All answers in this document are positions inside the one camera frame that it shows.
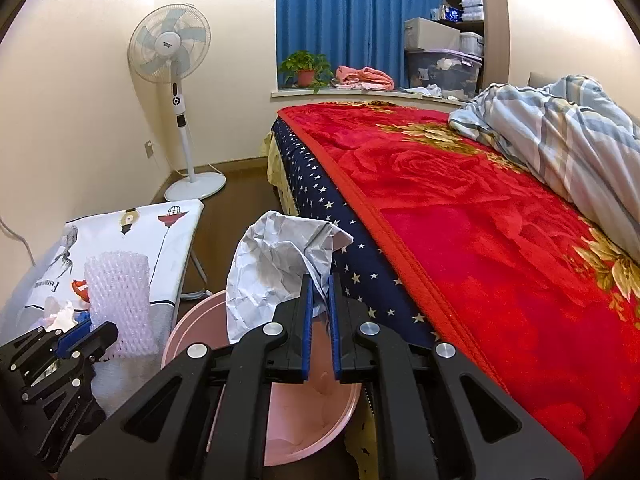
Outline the white foam net sleeve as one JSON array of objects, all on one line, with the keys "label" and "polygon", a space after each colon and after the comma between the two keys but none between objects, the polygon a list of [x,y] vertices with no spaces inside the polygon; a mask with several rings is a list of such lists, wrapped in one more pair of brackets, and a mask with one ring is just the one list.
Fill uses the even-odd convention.
[{"label": "white foam net sleeve", "polygon": [[150,266],[136,252],[102,252],[85,263],[93,327],[108,321],[118,338],[104,360],[152,356],[158,351],[150,305]]}]

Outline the white paper sheet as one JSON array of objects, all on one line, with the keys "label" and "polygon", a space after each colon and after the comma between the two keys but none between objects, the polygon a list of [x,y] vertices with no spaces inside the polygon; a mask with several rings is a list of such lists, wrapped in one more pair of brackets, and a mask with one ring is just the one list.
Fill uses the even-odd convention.
[{"label": "white paper sheet", "polygon": [[287,216],[270,210],[249,226],[236,246],[227,286],[227,333],[232,344],[270,322],[278,304],[296,298],[303,277],[314,285],[313,315],[329,292],[334,252],[354,238],[328,220]]}]

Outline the small white tissue ball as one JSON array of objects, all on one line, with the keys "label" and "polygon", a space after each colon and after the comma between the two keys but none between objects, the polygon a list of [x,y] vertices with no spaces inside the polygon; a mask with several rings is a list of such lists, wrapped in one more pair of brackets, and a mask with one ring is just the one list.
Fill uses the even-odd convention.
[{"label": "small white tissue ball", "polygon": [[47,332],[68,332],[77,324],[74,306],[70,301],[58,302],[50,296],[44,302],[43,326]]}]

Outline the orange plastic bag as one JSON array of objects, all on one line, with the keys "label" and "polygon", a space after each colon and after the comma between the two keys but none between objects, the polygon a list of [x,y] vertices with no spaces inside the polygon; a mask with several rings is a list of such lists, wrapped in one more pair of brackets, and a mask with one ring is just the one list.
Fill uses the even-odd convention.
[{"label": "orange plastic bag", "polygon": [[75,295],[78,296],[83,302],[85,302],[86,304],[90,302],[88,284],[86,281],[72,281],[70,283],[70,286],[72,286]]}]

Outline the pink trash bin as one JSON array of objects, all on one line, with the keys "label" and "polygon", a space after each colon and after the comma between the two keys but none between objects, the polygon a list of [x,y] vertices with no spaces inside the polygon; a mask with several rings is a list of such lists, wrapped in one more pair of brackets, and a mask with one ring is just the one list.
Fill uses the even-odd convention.
[{"label": "pink trash bin", "polygon": [[[162,363],[167,364],[190,344],[228,346],[226,293],[221,290],[186,312],[169,335]],[[309,379],[301,385],[271,388],[265,464],[282,466],[302,460],[330,444],[354,414],[360,385],[334,379],[326,317],[312,322]]]}]

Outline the blue plastic bag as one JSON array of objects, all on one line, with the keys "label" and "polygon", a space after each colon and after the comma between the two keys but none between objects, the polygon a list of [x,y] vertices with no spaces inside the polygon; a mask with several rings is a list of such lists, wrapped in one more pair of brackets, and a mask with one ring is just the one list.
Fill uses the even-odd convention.
[{"label": "blue plastic bag", "polygon": [[91,323],[90,312],[89,311],[77,311],[74,313],[74,320],[78,324],[82,324],[85,322]]}]

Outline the grey white printed table cover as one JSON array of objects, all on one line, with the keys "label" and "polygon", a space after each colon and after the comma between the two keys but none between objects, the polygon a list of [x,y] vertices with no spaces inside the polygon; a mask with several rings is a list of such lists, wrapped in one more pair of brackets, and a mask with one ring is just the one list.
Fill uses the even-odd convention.
[{"label": "grey white printed table cover", "polygon": [[179,200],[67,222],[61,238],[1,309],[1,339],[36,327],[116,325],[91,383],[113,414],[159,369],[204,205]]}]

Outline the red floral blanket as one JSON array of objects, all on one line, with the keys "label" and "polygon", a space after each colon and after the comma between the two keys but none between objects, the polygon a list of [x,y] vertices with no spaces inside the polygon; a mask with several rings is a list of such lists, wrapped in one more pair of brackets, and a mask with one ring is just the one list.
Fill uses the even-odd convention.
[{"label": "red floral blanket", "polygon": [[352,236],[346,296],[405,340],[449,341],[589,479],[639,474],[639,267],[447,115],[384,101],[282,108],[296,212]]}]

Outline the yellow star bed sheet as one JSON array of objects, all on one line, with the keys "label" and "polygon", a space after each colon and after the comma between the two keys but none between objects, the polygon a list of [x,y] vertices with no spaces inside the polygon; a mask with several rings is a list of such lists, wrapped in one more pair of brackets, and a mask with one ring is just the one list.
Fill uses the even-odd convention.
[{"label": "yellow star bed sheet", "polygon": [[262,141],[262,154],[267,159],[267,180],[276,189],[283,213],[288,216],[298,216],[294,198],[288,185],[283,159],[273,131],[270,131]]}]

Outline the dark plastic storage bin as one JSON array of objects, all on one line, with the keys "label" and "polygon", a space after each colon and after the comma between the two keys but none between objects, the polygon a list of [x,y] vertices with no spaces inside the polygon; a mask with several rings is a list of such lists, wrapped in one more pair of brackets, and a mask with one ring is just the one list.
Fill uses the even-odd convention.
[{"label": "dark plastic storage bin", "polygon": [[473,99],[482,69],[482,58],[456,50],[436,49],[407,54],[410,86],[426,88],[434,84],[444,98]]}]

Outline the potted green plant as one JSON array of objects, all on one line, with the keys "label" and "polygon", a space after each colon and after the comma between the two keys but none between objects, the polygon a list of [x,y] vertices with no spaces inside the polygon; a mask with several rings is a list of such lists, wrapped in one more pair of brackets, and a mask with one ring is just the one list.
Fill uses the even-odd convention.
[{"label": "potted green plant", "polygon": [[294,84],[314,93],[327,87],[333,79],[328,58],[307,50],[297,50],[287,56],[278,66],[278,73],[283,76],[284,84]]}]

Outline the white plastic container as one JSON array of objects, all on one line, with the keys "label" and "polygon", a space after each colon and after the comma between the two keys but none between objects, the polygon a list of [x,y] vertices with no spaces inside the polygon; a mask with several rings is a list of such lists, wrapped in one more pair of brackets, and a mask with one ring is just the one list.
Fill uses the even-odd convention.
[{"label": "white plastic container", "polygon": [[484,37],[476,32],[462,32],[459,37],[460,51],[479,58],[484,56]]}]

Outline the grey cardboard box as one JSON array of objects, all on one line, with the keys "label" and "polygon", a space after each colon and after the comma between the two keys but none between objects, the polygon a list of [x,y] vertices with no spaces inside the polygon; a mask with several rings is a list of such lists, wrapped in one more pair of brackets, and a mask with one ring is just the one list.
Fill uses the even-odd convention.
[{"label": "grey cardboard box", "polygon": [[410,18],[404,23],[404,49],[407,52],[458,50],[460,32],[426,18]]}]

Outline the blue curtain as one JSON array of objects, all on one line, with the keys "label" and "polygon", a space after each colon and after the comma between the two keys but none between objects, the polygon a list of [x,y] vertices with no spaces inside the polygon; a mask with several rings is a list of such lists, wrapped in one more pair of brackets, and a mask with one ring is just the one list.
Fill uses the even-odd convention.
[{"label": "blue curtain", "polygon": [[306,50],[332,70],[346,65],[382,70],[408,84],[404,24],[429,18],[442,0],[276,0],[277,62]]}]

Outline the wooden bookshelf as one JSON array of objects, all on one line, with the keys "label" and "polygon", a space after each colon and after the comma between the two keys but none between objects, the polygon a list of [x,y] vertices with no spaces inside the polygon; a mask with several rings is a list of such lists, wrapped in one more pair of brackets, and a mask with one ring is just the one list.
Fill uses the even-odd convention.
[{"label": "wooden bookshelf", "polygon": [[477,90],[494,82],[508,82],[511,62],[508,0],[444,0],[444,3],[465,14],[455,21],[445,20],[446,25],[484,38],[483,67]]}]

